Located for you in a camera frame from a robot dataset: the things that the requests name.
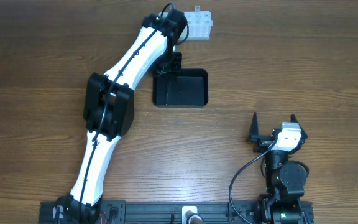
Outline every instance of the wood grain surface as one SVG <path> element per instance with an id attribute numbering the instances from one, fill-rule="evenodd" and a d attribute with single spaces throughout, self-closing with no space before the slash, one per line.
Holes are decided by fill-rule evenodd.
<path id="1" fill-rule="evenodd" d="M 158 108 L 152 78 L 135 92 L 104 198 L 227 202 L 256 154 L 252 113 L 270 134 L 295 113 L 309 135 L 295 159 L 311 169 L 303 200 L 317 223 L 358 223 L 358 1 L 175 1 L 211 11 L 211 40 L 179 46 L 184 68 L 209 73 L 204 108 Z M 0 0 L 0 222 L 35 223 L 39 204 L 75 183 L 86 143 L 86 81 L 134 42 L 155 0 Z M 235 200 L 264 193 L 259 166 Z"/>

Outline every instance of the white plastic part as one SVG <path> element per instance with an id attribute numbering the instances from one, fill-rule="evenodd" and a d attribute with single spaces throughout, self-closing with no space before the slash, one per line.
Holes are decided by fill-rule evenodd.
<path id="1" fill-rule="evenodd" d="M 301 127 L 295 122 L 282 122 L 281 132 L 277 136 L 277 143 L 272 150 L 291 151 L 298 146 L 301 139 Z"/>
<path id="2" fill-rule="evenodd" d="M 129 57 L 132 56 L 133 52 L 143 43 L 143 41 L 154 31 L 153 28 L 141 28 L 139 36 L 132 45 L 132 47 L 127 51 L 123 58 L 110 70 L 108 70 L 105 75 L 109 76 L 110 80 L 114 80 L 124 64 L 128 61 Z M 139 54 L 136 55 L 131 62 L 129 62 L 126 69 L 122 72 L 123 76 L 119 77 L 117 80 L 118 84 L 128 84 L 129 88 L 135 90 L 140 79 L 145 75 L 149 67 L 153 62 L 161 56 L 165 49 L 167 48 L 167 38 L 161 35 L 160 31 L 157 31 L 139 50 Z M 84 183 L 84 177 L 88 162 L 93 150 L 92 139 L 96 131 L 92 133 L 87 133 L 88 141 L 86 143 L 86 150 L 84 159 L 81 165 L 80 174 L 78 175 L 77 181 L 72 188 L 70 195 L 74 197 L 75 200 L 80 201 L 82 187 Z M 82 204 L 86 205 L 87 203 L 94 205 L 101 198 L 103 193 L 103 180 L 104 175 L 106 174 L 109 161 L 112 155 L 120 136 L 115 137 L 112 141 L 107 141 L 107 137 L 100 134 L 98 136 L 98 146 L 95 149 L 91 165 L 89 167 L 87 181 L 85 184 L 85 190 L 83 193 Z"/>
<path id="3" fill-rule="evenodd" d="M 211 12 L 200 11 L 200 7 L 196 6 L 194 12 L 184 12 L 187 24 L 189 25 L 189 36 L 187 40 L 209 40 L 212 28 Z M 167 16 L 168 12 L 163 13 L 163 17 Z M 187 34 L 187 28 L 183 30 L 179 37 L 182 41 Z"/>

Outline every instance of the brown table surface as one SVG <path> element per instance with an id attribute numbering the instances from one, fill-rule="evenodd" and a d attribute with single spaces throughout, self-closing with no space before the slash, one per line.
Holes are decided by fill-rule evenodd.
<path id="1" fill-rule="evenodd" d="M 86 81 L 129 49 L 163 1 L 0 1 L 0 222 L 36 222 L 75 183 L 86 142 Z M 211 40 L 186 42 L 184 68 L 209 73 L 204 108 L 158 108 L 152 78 L 111 159 L 103 197 L 227 202 L 256 156 L 252 113 L 270 134 L 295 113 L 309 134 L 303 200 L 317 223 L 358 223 L 358 1 L 177 1 L 211 11 Z M 264 193 L 259 163 L 235 200 Z"/>

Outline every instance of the wooden table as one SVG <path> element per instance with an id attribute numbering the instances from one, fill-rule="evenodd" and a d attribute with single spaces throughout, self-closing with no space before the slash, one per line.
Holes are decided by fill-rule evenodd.
<path id="1" fill-rule="evenodd" d="M 158 108 L 152 78 L 104 180 L 104 198 L 227 202 L 256 156 L 252 113 L 270 134 L 295 113 L 309 134 L 295 159 L 311 169 L 303 200 L 318 223 L 358 223 L 358 1 L 197 1 L 211 40 L 177 48 L 209 73 L 204 108 Z M 193 1 L 177 1 L 192 11 Z M 86 142 L 86 81 L 111 68 L 144 16 L 166 2 L 0 1 L 0 222 L 36 222 L 39 204 L 70 191 Z M 259 166 L 235 200 L 264 193 Z"/>

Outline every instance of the white connector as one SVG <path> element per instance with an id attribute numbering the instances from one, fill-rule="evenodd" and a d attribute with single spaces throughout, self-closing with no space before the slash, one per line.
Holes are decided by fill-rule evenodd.
<path id="1" fill-rule="evenodd" d="M 200 11 L 200 7 L 194 7 L 194 12 L 184 12 L 187 23 L 189 25 L 189 36 L 187 40 L 209 40 L 212 28 L 211 12 Z M 187 35 L 187 28 L 183 30 L 179 41 L 183 40 Z"/>

